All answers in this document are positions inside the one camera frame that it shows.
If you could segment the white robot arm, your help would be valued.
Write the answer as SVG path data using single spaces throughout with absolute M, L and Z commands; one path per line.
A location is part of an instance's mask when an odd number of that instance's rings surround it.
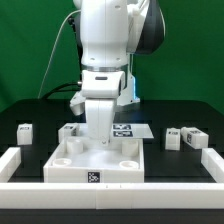
M 88 136 L 110 141 L 115 108 L 127 90 L 129 56 L 151 54 L 165 37 L 158 0 L 73 0 L 82 49 L 81 90 L 70 101 L 86 115 Z

